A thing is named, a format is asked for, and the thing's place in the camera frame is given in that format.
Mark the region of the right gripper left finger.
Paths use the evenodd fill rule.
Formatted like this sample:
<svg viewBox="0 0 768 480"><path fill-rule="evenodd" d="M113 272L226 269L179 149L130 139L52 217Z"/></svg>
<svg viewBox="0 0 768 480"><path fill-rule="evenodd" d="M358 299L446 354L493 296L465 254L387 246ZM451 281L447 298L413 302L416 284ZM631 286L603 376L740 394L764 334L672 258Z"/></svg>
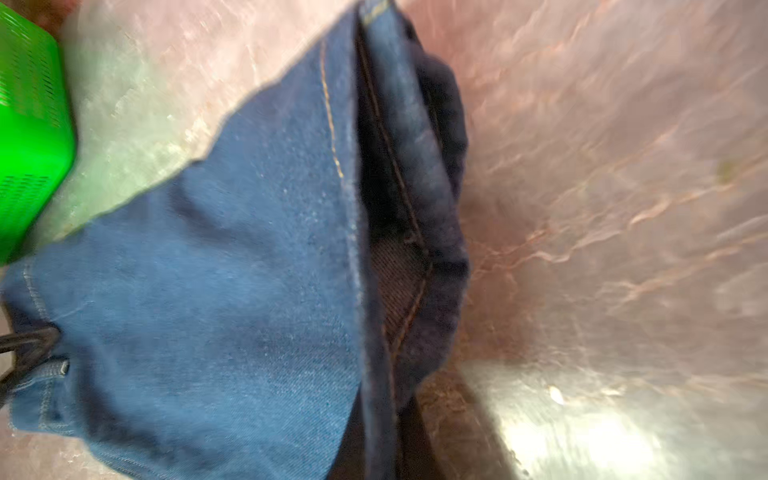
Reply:
<svg viewBox="0 0 768 480"><path fill-rule="evenodd" d="M366 479L366 425L361 396L353 404L339 449L329 469L327 480Z"/></svg>

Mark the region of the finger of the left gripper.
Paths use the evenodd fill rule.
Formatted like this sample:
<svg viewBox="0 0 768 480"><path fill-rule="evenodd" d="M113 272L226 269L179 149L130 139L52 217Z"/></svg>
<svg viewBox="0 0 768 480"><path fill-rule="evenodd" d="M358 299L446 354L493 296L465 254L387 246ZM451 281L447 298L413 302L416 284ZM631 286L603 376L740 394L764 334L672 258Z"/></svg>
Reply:
<svg viewBox="0 0 768 480"><path fill-rule="evenodd" d="M1 353L13 354L13 365L1 377L1 406L4 407L14 387L52 352L61 336L56 326L43 326L1 337Z"/></svg>

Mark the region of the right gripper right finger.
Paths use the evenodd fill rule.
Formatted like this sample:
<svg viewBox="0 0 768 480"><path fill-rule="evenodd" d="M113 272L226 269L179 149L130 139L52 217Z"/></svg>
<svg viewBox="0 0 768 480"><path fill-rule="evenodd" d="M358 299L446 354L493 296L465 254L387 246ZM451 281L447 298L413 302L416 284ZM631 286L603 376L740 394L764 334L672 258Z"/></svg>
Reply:
<svg viewBox="0 0 768 480"><path fill-rule="evenodd" d="M416 397L402 409L398 419L397 478L399 480L445 480Z"/></svg>

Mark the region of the blue denim skirt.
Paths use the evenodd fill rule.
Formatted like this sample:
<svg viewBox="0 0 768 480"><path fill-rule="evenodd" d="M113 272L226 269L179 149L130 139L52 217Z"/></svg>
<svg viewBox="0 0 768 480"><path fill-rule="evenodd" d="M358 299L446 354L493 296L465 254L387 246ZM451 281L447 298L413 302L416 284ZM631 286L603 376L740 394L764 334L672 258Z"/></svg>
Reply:
<svg viewBox="0 0 768 480"><path fill-rule="evenodd" d="M360 395L366 479L398 479L468 283L467 147L452 70L357 4L205 159L8 268L12 333L61 333L12 424L135 479L326 479Z"/></svg>

